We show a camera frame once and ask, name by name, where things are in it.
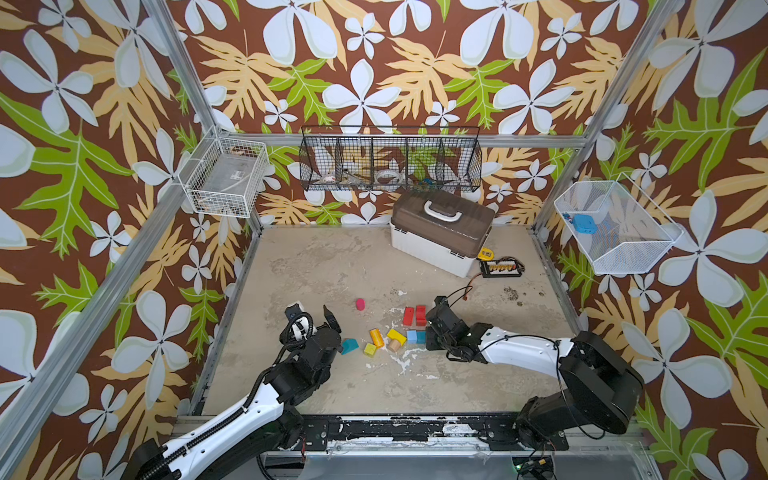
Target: yellow wooden block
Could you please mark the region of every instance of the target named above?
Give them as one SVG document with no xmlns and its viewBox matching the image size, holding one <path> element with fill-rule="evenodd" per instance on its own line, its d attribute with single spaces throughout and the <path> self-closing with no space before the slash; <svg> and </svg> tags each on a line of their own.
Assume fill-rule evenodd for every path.
<svg viewBox="0 0 768 480">
<path fill-rule="evenodd" d="M 373 340 L 373 345 L 376 345 L 376 348 L 378 349 L 384 346 L 384 338 L 382 337 L 382 333 L 379 331 L 379 329 L 371 330 L 371 340 Z"/>
<path fill-rule="evenodd" d="M 366 348 L 362 351 L 367 356 L 373 358 L 373 356 L 376 354 L 376 345 L 373 345 L 372 343 L 367 343 Z"/>
<path fill-rule="evenodd" d="M 395 329 L 391 329 L 386 335 L 389 338 L 400 342 L 400 345 L 405 345 L 406 342 L 408 341 L 408 339 L 406 339 L 400 332 L 398 332 Z"/>
</svg>

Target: teal wooden block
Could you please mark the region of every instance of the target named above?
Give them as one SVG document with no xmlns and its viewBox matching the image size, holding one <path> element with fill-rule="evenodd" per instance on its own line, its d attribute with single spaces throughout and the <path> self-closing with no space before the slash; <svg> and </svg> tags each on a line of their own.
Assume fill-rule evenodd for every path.
<svg viewBox="0 0 768 480">
<path fill-rule="evenodd" d="M 360 345 L 355 339 L 344 339 L 344 341 L 341 342 L 341 346 L 344 348 L 344 350 L 341 352 L 342 355 L 346 355 L 349 352 L 354 352 L 360 348 Z"/>
</svg>

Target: concrete floor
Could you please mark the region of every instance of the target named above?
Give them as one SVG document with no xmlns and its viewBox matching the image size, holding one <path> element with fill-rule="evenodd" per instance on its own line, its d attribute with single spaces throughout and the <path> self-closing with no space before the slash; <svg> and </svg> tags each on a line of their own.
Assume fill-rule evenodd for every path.
<svg viewBox="0 0 768 480">
<path fill-rule="evenodd" d="M 571 336 L 544 267 L 524 227 L 494 227 L 487 247 L 525 265 L 521 278 L 475 279 L 469 300 L 454 311 L 472 325 L 491 323 L 518 333 Z M 369 330 L 401 333 L 405 306 L 431 308 L 459 278 L 389 244 L 389 228 L 270 228 L 258 246 L 240 304 L 204 406 L 215 415 L 250 391 L 258 373 L 280 349 L 286 306 L 299 300 L 316 322 L 323 304 L 333 311 L 342 338 L 361 350 L 337 355 L 331 378 L 299 406 L 303 413 L 494 412 L 518 410 L 531 396 L 558 391 L 557 380 L 507 365 L 449 362 L 444 352 L 406 344 L 397 353 L 362 353 Z M 363 298 L 359 312 L 355 300 Z"/>
</svg>

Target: wall-mounted shelf basket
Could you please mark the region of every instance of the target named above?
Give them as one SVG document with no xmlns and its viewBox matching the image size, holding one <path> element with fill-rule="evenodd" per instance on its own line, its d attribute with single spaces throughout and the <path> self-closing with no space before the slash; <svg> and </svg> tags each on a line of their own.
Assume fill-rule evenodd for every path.
<svg viewBox="0 0 768 480">
<path fill-rule="evenodd" d="M 619 180 L 574 182 L 555 202 L 558 213 L 592 264 L 595 274 L 647 273 L 682 236 L 674 223 L 634 182 L 644 205 L 668 220 L 662 227 Z M 566 216 L 588 215 L 594 233 L 577 231 Z"/>
<path fill-rule="evenodd" d="M 477 134 L 448 135 L 440 130 L 419 134 L 418 127 L 414 134 L 349 135 L 329 130 L 302 128 L 299 160 L 304 190 L 421 188 L 455 193 L 480 187 L 482 151 Z"/>
<path fill-rule="evenodd" d="M 194 211 L 248 218 L 270 164 L 266 145 L 219 137 L 213 140 L 184 184 Z"/>
</svg>

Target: circuit board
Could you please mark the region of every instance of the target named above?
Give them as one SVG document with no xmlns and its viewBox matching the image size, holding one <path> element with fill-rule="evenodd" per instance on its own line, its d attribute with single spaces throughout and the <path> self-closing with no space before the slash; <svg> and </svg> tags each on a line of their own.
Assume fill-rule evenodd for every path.
<svg viewBox="0 0 768 480">
<path fill-rule="evenodd" d="M 480 272 L 484 278 L 520 277 L 525 266 L 514 257 L 502 257 L 497 260 L 480 260 Z"/>
</svg>

